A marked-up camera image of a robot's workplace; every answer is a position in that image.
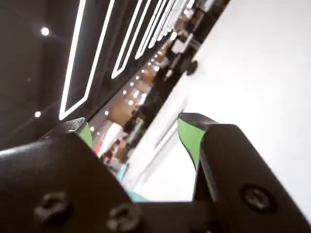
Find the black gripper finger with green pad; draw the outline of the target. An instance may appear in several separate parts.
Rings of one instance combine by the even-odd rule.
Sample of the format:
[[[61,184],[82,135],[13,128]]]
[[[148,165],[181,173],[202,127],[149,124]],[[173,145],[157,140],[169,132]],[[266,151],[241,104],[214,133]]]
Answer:
[[[178,136],[207,182],[211,231],[308,233],[311,226],[261,155],[234,124],[180,113]]]
[[[132,233],[140,210],[76,133],[0,153],[3,233]]]

